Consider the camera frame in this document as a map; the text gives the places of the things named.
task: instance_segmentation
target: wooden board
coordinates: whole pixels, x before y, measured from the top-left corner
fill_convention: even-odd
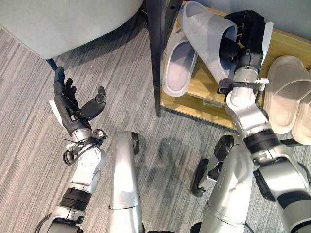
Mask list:
[[[224,107],[204,106],[203,100],[189,95],[171,97],[161,91],[161,105],[209,122],[235,129],[231,117],[225,112]]]

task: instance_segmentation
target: white slipper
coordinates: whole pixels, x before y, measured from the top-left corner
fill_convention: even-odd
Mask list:
[[[311,92],[299,104],[293,138],[304,145],[311,145]]]
[[[311,90],[311,75],[294,56],[281,56],[270,66],[264,109],[275,133],[289,132],[295,123],[299,102]]]
[[[166,54],[168,59],[163,75],[163,91],[169,96],[182,96],[188,88],[198,54],[181,28],[171,34]]]
[[[220,42],[225,37],[236,41],[237,25],[230,20],[210,12],[198,2],[184,5],[181,16],[182,29],[202,58],[217,83],[233,77],[233,65],[219,57]]]

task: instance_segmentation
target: chair leg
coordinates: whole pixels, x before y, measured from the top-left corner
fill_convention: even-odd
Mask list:
[[[47,59],[46,61],[47,61],[47,63],[49,63],[50,67],[51,67],[54,71],[57,70],[57,64],[55,63],[55,61],[54,61],[53,58]]]

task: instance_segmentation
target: floor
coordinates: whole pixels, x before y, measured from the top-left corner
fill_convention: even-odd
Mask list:
[[[189,233],[202,221],[207,197],[190,192],[202,158],[210,158],[218,138],[233,133],[167,109],[155,116],[148,31],[135,15],[115,31],[55,58],[77,86],[81,105],[97,87],[107,91],[106,109],[93,121],[109,136],[99,186],[86,210],[86,233],[105,232],[112,184],[112,140],[116,131],[137,132],[135,157],[143,223],[147,231]],[[54,73],[48,64],[0,30],[0,229],[33,232],[38,221],[59,203],[74,173],[62,161],[67,132],[49,106]],[[311,146],[291,148],[311,170]],[[248,224],[257,233],[284,232],[277,207],[253,182]]]

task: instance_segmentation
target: black joint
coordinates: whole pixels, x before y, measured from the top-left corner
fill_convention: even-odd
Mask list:
[[[293,191],[288,193],[283,193],[277,198],[280,206],[285,209],[290,204],[300,201],[300,200],[311,200],[311,196],[304,191]]]
[[[245,138],[244,142],[251,154],[281,145],[281,142],[271,129],[252,134]]]
[[[223,161],[225,157],[229,154],[230,149],[234,145],[234,138],[231,135],[222,136],[214,149],[214,154],[216,158]]]
[[[192,183],[191,187],[191,192],[196,196],[196,197],[202,197],[206,192],[206,190],[199,188],[199,182],[203,178],[203,175],[207,169],[207,164],[209,160],[208,159],[202,159],[200,163],[198,164],[198,167],[195,171],[195,177]]]
[[[85,211],[92,194],[85,191],[68,188],[59,205]]]
[[[264,198],[266,198],[269,201],[276,201],[275,198],[273,197],[266,181],[264,180],[260,170],[256,170],[253,172],[255,179],[256,179],[256,184],[263,195]]]
[[[233,81],[230,78],[220,80],[217,93],[227,95],[232,90],[232,83]]]
[[[134,148],[134,154],[139,153],[139,138],[138,134],[135,132],[132,132],[132,143],[133,143],[133,148]]]

